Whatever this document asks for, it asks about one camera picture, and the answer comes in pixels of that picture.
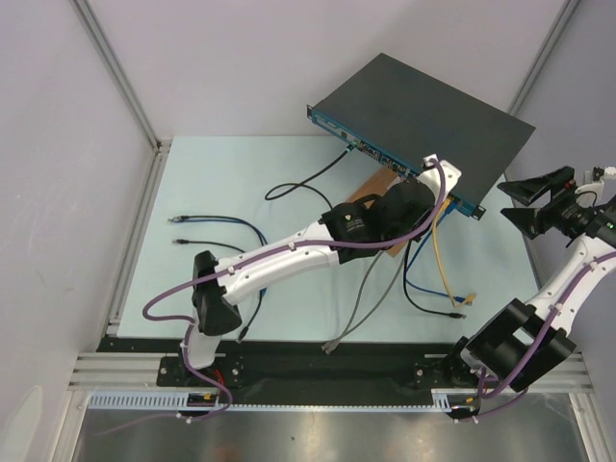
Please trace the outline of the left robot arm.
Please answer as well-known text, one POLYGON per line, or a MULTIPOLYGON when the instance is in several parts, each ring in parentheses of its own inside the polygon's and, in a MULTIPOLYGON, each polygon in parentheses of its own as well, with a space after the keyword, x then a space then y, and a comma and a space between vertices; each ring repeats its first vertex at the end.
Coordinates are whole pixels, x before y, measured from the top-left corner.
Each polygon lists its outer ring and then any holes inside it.
POLYGON ((271 285, 308 270, 368 258, 422 234, 444 192, 421 182, 402 182, 382 196, 341 203, 292 236, 254 251, 218 259, 203 251, 193 260, 195 326, 184 341, 180 376, 206 382, 221 338, 239 328, 240 303, 271 285))

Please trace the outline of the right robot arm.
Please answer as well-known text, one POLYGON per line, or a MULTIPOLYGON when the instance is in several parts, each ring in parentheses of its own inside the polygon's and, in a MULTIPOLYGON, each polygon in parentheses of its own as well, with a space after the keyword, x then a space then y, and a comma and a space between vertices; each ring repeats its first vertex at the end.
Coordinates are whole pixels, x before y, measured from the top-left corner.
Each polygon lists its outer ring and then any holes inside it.
POLYGON ((567 262, 536 295, 512 299, 472 338, 462 338, 443 363, 444 378, 456 387, 479 376, 481 398, 505 389, 526 390, 575 350, 568 335, 582 304, 615 270, 615 202, 600 203, 614 167, 593 167, 578 183, 572 167, 498 185, 519 202, 502 214, 525 237, 551 229, 568 238, 567 262))

